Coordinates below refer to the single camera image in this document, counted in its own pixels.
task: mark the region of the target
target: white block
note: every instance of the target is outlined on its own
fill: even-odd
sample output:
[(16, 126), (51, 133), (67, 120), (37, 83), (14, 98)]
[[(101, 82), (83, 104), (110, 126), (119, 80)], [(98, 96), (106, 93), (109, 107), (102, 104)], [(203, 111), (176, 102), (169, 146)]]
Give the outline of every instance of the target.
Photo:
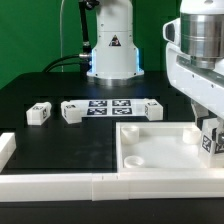
[(68, 124), (82, 122), (81, 109), (76, 107), (74, 103), (62, 102), (61, 103), (61, 114)]
[(92, 179), (92, 200), (127, 200), (129, 198), (128, 180), (117, 174), (95, 174)]
[(144, 99), (145, 115), (150, 121), (163, 120), (163, 107), (154, 99)]
[(0, 137), (0, 172), (16, 149), (14, 133), (3, 133)]
[(26, 112), (26, 116), (28, 125), (42, 125), (51, 116), (51, 104), (36, 103)]

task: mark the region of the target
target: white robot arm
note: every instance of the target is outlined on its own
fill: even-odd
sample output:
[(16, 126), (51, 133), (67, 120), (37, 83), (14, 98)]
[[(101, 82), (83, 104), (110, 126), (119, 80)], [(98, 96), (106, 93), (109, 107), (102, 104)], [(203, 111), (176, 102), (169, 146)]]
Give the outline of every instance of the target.
[(183, 0), (180, 18), (163, 27), (167, 74), (171, 85), (193, 100), (203, 121), (201, 157), (224, 167), (224, 1)]
[(99, 0), (96, 13), (98, 42), (87, 78), (104, 85), (126, 85), (144, 74), (133, 43), (132, 0)]

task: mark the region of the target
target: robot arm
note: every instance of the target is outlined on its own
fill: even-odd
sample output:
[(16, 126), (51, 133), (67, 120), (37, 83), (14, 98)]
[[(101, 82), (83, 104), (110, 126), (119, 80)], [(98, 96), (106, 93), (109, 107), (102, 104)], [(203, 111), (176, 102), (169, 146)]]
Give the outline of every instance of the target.
[[(180, 18), (163, 27), (171, 85), (193, 100), (202, 118), (202, 160), (224, 166), (224, 1), (183, 0)], [(216, 119), (204, 119), (208, 111)]]

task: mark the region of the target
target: small white cube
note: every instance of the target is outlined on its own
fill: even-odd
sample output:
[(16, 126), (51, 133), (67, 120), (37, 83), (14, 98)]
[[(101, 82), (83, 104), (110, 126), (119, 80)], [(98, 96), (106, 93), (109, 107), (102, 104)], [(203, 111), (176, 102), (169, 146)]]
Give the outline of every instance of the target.
[(36, 103), (26, 112), (26, 116), (28, 125), (42, 125), (51, 116), (51, 104)]
[(144, 99), (145, 116), (150, 121), (163, 120), (163, 107), (154, 99)]
[(81, 109), (76, 107), (73, 103), (67, 101), (62, 102), (61, 114), (68, 124), (82, 122)]

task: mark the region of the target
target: black cable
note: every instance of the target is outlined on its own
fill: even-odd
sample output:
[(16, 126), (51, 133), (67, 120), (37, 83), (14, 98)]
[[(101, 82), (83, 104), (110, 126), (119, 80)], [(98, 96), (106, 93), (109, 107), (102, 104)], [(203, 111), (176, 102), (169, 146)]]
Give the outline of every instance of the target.
[(83, 42), (89, 42), (88, 26), (87, 26), (87, 19), (86, 19), (86, 9), (85, 9), (84, 2), (79, 2), (79, 11), (80, 11), (80, 18), (81, 18)]
[(61, 63), (61, 64), (56, 64), (51, 66), (48, 70), (46, 70), (45, 72), (50, 72), (52, 69), (56, 68), (56, 67), (61, 67), (61, 66), (66, 66), (66, 65), (79, 65), (79, 62), (70, 62), (70, 63)]
[(46, 66), (44, 68), (44, 70), (42, 72), (46, 72), (49, 68), (51, 68), (52, 66), (54, 66), (58, 62), (65, 61), (65, 60), (72, 59), (72, 58), (79, 58), (79, 55), (78, 54), (68, 55), (68, 56), (59, 58), (59, 59), (57, 59), (55, 61), (52, 61), (48, 66)]

